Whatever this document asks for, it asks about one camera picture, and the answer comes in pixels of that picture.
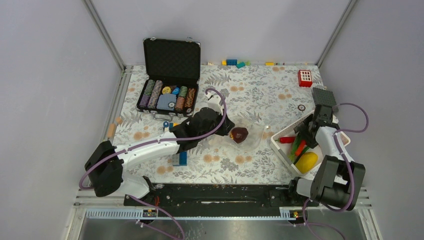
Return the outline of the clear dotted zip top bag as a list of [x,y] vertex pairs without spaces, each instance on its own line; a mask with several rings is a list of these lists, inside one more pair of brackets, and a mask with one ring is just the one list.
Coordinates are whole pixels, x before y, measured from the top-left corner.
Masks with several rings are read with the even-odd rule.
[[228,135],[214,135],[208,140],[211,147],[231,147],[243,152],[255,150],[262,140],[266,126],[241,116],[231,119],[234,127]]

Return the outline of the green toy cucumber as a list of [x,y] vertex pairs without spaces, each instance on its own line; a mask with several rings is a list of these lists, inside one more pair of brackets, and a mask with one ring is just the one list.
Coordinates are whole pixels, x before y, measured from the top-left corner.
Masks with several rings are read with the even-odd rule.
[[295,141],[292,143],[291,145],[291,149],[290,152],[288,154],[288,158],[290,159],[290,161],[292,163],[295,162],[295,160],[297,159],[298,156],[295,156],[295,150],[297,149],[299,143],[301,140],[304,140],[302,136],[300,136],[299,134],[296,136]]

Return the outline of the white plastic food basket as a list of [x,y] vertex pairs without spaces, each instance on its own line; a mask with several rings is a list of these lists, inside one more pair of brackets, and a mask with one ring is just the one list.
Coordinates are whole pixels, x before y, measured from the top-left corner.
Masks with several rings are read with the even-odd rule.
[[289,158],[289,154],[291,153],[292,149],[292,143],[281,143],[280,138],[281,137],[295,137],[297,133],[295,132],[295,128],[301,124],[305,119],[309,117],[309,115],[313,114],[312,111],[307,111],[306,115],[302,116],[300,119],[294,121],[293,123],[289,124],[287,127],[283,128],[276,134],[274,134],[271,137],[271,143],[270,146],[277,155],[277,157],[282,161],[285,167],[288,168],[289,172],[294,177],[302,177],[305,179],[312,180],[317,171],[320,168],[321,163],[324,160],[324,155],[322,154],[320,146],[316,146],[315,148],[310,148],[307,152],[313,152],[317,155],[317,161],[314,164],[314,166],[306,173],[302,173],[298,170],[298,168],[294,164],[294,160],[291,160]]

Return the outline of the wooden block left edge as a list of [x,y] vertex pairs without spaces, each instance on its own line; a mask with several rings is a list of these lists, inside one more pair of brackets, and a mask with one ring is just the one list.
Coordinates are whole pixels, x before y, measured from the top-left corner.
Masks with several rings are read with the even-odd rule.
[[106,132],[106,138],[111,139],[114,137],[116,132],[117,125],[115,123],[110,123]]

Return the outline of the orange yellow toy block car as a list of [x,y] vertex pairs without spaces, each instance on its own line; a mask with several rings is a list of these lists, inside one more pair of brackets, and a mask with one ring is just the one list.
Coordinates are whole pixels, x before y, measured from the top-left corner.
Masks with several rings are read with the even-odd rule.
[[163,131],[169,131],[170,129],[172,129],[173,127],[179,125],[179,123],[177,122],[170,122],[170,121],[164,121],[163,122]]

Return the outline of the red toy chili pepper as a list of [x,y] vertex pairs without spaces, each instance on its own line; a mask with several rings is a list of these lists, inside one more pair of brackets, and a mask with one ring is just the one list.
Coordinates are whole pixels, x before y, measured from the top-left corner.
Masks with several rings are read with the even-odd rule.
[[278,138],[278,142],[281,144],[292,144],[296,140],[295,136],[283,136]]

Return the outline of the black poker chip case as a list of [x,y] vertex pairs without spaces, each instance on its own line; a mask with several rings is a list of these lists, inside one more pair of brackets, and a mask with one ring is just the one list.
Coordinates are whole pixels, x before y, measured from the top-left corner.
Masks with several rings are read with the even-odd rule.
[[160,38],[143,40],[146,74],[138,111],[171,117],[193,114],[199,92],[201,44]]

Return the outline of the teal block at wall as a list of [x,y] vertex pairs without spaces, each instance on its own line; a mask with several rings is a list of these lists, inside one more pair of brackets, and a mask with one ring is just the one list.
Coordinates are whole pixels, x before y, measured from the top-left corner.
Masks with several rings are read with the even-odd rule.
[[240,62],[240,63],[237,63],[235,66],[236,66],[238,69],[240,69],[240,68],[245,67],[245,66],[246,66],[246,63],[245,63],[245,62]]

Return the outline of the orange toy carrot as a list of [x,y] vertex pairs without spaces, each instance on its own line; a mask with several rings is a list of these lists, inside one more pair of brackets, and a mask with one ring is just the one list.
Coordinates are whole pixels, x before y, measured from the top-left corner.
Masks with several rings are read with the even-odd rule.
[[303,152],[303,150],[304,150],[305,146],[306,146],[306,141],[305,141],[304,139],[302,139],[302,140],[300,141],[300,143],[299,143],[299,145],[298,145],[297,149],[295,150],[294,155],[295,155],[295,156],[299,156],[299,155]]

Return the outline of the red white window block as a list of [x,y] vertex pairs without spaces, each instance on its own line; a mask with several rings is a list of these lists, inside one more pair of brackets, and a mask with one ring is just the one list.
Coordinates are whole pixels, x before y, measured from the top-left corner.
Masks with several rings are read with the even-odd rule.
[[313,84],[312,72],[310,70],[300,69],[297,72],[299,87],[310,88]]

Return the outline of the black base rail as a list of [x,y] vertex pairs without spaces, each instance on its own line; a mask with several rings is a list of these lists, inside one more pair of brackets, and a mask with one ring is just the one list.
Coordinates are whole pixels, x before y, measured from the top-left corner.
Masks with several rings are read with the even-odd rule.
[[307,197],[289,185],[155,184],[141,200],[173,217],[279,217],[301,210]]

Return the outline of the blue grey building block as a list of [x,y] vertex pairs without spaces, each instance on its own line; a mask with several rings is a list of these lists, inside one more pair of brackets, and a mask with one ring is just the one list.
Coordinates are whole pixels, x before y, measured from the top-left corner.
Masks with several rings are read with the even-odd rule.
[[187,166],[188,153],[180,152],[178,154],[174,154],[171,157],[171,164],[176,167]]

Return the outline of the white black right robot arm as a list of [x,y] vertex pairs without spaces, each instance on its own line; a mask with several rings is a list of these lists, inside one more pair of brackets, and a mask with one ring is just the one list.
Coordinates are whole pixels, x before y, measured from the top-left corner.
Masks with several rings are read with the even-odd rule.
[[307,198],[334,212],[351,211],[356,205],[366,169],[348,154],[341,140],[347,130],[334,123],[333,116],[332,106],[317,104],[295,128],[308,147],[320,147],[323,160],[314,179],[298,176],[290,181],[286,198],[293,206]]

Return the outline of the dark red toy food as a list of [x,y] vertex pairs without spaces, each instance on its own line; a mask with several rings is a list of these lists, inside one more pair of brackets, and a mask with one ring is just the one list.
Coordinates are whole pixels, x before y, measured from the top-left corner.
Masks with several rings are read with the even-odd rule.
[[244,142],[248,135],[249,131],[245,127],[234,127],[229,133],[229,137],[237,144]]

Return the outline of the yellow toy lemon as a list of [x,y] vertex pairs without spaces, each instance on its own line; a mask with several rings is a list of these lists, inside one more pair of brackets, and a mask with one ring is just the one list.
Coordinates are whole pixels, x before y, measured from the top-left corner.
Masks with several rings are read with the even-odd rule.
[[304,153],[295,163],[295,167],[301,174],[306,174],[312,170],[318,161],[318,155],[314,152]]

